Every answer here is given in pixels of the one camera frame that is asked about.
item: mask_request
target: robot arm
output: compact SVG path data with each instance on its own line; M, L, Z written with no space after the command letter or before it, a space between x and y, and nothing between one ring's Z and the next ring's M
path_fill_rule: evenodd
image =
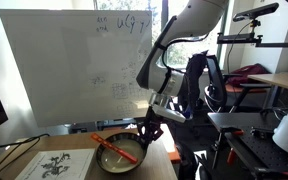
M147 144L158 139L163 133L160 129L161 117L185 121L180 113L163 107L169 96L178 96L186 91L187 84L183 80L184 76L170 68L159 67L157 65L159 57L166 51L169 43L177 38L208 34L220 20L228 1L190 0L178 16L173 16L169 20L155 42L136 78L140 87L157 92L151 96L144 122L137 124L139 134Z
M177 38L197 37L209 33L223 15L228 0L190 0L185 9L166 24L142 66L136 80L140 87L153 89L159 94L177 96L183 87L183 75L156 64L167 45Z

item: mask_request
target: desk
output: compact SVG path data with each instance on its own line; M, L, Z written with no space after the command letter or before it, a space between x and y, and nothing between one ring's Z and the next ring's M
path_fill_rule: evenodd
M288 73L258 74L248 75L247 77L274 86L273 88L271 88L271 92L269 94L269 102L266 103L266 107L273 107L277 104L277 98L280 94L281 88L288 89Z
M288 89L288 73L248 75L250 79Z
M243 136L226 133L229 145L239 158L254 172L255 167L264 167L288 172L288 153L280 149L272 139L259 139L251 135L251 127L274 129L279 121L273 114L259 113L209 113L208 118L220 132L223 127L236 127L244 131Z
M134 132L136 129L128 130L111 130L111 131L99 131L97 132L103 138L107 138L113 134L119 132ZM10 165L0 173L3 179L15 179L15 177L24 169L26 164L39 152L47 150L62 150L62 149L80 149L80 148L96 148L98 144L90 140L90 133L70 134L62 136L43 137L40 142L37 143L31 150L25 153L14 164ZM3 167L6 163L10 162L14 157L17 157L21 152L25 151L31 144L25 144L20 146L0 167ZM10 152L12 148L4 152L0 156L0 161L3 157ZM176 174L169 160L168 154L164 148L161 139L152 142L148 147L147 155L143 163L133 171L124 174L110 174L103 171L97 163L91 170L92 179L174 179L176 180Z

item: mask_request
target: book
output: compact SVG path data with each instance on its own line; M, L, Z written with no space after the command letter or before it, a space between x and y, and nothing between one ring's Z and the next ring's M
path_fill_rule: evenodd
M40 151L16 180L84 180L95 162L95 149Z

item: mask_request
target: white robot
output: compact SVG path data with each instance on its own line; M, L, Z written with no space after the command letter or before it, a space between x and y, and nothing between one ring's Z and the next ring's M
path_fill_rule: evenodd
M142 66L137 82L140 87L152 89L153 93L147 119L155 114L183 122L185 118L165 108L170 96L178 96L186 89L183 74L174 70L160 68L157 61L167 45L177 38L197 37L209 33L224 13L229 0L190 0L185 9L171 18L154 44L148 58ZM155 140L161 134L158 126L146 120L139 130L146 140ZM273 136L274 142L288 152L288 115L283 118Z

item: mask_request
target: black cable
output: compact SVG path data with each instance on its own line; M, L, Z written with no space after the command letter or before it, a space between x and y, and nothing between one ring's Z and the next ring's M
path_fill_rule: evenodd
M283 117L286 116L288 113L288 108L272 107L272 108L262 109L260 111L261 114L265 114L265 115L267 115L267 113L269 112L273 112L276 119L279 121L282 121Z
M233 49L233 46L234 46L234 42L235 40L237 39L237 37L241 34L241 32L243 31L243 29L245 29L248 25L250 25L252 22L249 22L247 23L244 27L242 27L242 29L237 33L237 35L234 37L233 39L233 42L232 42L232 46L227 54L227 64L226 64L226 67L227 67L227 74L229 75L230 74L230 54L232 52L232 49ZM235 88L234 86L233 87L233 91L234 91L234 96L235 96L235 100L237 99L237 96L236 96L236 92L235 92Z
M34 143L34 144L32 144L29 148L27 148L23 153L21 153L19 156L17 156L15 159L13 159L11 162L9 162L8 164L6 164L5 166L3 166L1 169L0 169L0 173L7 167L7 166L9 166L10 164L12 164L13 162L15 162L17 159L19 159L23 154L25 154L28 150L30 150L33 146L35 146L39 141L40 141L40 137L38 137L38 138L36 138L37 139L37 141ZM14 151L15 151L15 149L17 149L19 146L21 146L21 145L18 145L18 146L16 146L10 153L9 153L9 155L11 155Z
M203 40L205 40L205 39L208 37L208 35L209 35L209 33L206 34L203 38L197 39L197 40L175 39L175 40L169 42L169 43L167 44L165 50L163 51L163 54L162 54L162 63L163 63L163 65L164 65L167 69L171 69L171 70L177 71L177 72L179 72L179 73L183 73L182 71L177 70L177 69L175 69L175 68L172 68L172 67L168 66L168 65L165 63L164 57L165 57L165 53L166 53L167 49L168 49L172 44L175 44L175 43L181 43L181 42L200 42L200 41L203 41Z
M31 142L31 141L35 140L36 138L42 137L42 136L50 136L50 135L49 134L41 134L39 136L30 137L30 138L28 138L28 139L26 139L25 141L22 141L22 142L16 142L16 143L9 143L9 144L0 145L0 148L7 147L7 146L21 145L21 144L24 144L24 143Z
M10 144L5 144L5 145L0 145L0 148L2 147L7 147L8 145L17 145L14 149L12 149L12 151L10 153L8 153L1 161L0 161L0 165L19 147L21 146L22 144L26 144L26 143L29 143L29 142L32 142L36 139L40 139L40 137L42 136L50 136L49 134L41 134L39 136L35 136L35 137L31 137L31 138L28 138L26 139L25 141L22 141L22 142L18 142L18 143L10 143ZM10 163L8 163L7 165L5 165L3 168L0 169L0 172L6 168L8 165L10 165L12 162L14 162L15 160L17 160L20 156L22 156L24 153L26 153L29 149L31 149L37 142L35 142L31 147L29 147L27 150L25 150L21 155L19 155L18 157L16 157L14 160L12 160Z

